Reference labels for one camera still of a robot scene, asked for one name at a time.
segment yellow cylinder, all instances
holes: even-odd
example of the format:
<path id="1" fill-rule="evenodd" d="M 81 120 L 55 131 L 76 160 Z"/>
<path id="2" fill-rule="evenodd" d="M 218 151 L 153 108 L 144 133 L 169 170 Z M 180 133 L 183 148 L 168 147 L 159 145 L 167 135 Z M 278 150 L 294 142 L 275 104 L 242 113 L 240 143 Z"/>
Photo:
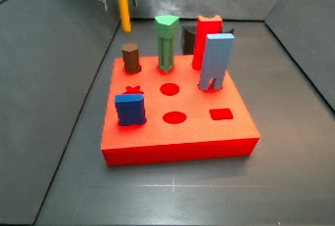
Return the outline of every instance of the yellow cylinder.
<path id="1" fill-rule="evenodd" d="M 125 32 L 132 32 L 132 18 L 129 0 L 118 0 L 121 10 L 121 23 Z"/>

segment red block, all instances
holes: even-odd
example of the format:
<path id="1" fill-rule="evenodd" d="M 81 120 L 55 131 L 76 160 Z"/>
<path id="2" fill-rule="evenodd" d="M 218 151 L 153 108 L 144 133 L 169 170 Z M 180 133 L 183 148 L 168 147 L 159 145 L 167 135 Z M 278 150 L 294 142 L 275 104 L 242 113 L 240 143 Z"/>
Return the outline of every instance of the red block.
<path id="1" fill-rule="evenodd" d="M 176 56 L 169 74 L 157 57 L 140 58 L 141 72 L 128 74 L 116 60 L 101 150 L 109 166 L 248 156 L 259 132 L 227 72 L 222 90 L 199 90 L 194 56 Z M 120 126 L 117 94 L 140 86 L 147 124 Z"/>
<path id="2" fill-rule="evenodd" d="M 215 16 L 211 19 L 203 16 L 198 17 L 196 46 L 195 46 L 195 60 L 194 60 L 194 68 L 198 70 L 202 70 L 202 66 L 203 66 L 206 35 L 222 33 L 223 26 L 224 26 L 224 22 L 220 16 Z"/>

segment brown cylinder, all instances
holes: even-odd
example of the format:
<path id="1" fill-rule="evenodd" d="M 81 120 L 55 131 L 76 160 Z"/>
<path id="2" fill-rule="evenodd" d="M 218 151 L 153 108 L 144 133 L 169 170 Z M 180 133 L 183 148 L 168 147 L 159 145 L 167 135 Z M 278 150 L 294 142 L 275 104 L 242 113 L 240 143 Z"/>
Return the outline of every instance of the brown cylinder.
<path id="1" fill-rule="evenodd" d="M 122 46 L 122 55 L 127 73 L 139 73 L 141 71 L 140 45 L 136 43 L 125 44 Z"/>

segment green block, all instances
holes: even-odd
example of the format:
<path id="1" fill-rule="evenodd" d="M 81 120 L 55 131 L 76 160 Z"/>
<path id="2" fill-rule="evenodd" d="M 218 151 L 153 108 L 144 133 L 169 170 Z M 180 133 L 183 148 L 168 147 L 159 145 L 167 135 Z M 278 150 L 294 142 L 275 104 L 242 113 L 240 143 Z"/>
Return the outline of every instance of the green block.
<path id="1" fill-rule="evenodd" d="M 180 18 L 172 15 L 165 15 L 155 18 L 157 35 L 161 38 L 171 39 L 180 29 Z"/>

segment circular hole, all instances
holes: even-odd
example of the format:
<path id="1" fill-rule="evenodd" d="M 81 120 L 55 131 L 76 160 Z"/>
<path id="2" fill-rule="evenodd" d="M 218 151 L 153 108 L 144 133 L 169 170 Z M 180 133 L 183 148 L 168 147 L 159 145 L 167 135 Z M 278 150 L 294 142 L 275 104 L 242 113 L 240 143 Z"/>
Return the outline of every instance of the circular hole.
<path id="1" fill-rule="evenodd" d="M 180 112 L 171 112 L 163 116 L 163 119 L 165 122 L 168 122 L 171 124 L 179 124 L 187 120 L 187 115 L 184 113 L 180 113 Z"/>
<path id="2" fill-rule="evenodd" d="M 175 96 L 180 92 L 180 86 L 175 83 L 165 83 L 160 88 L 161 92 L 167 96 Z"/>

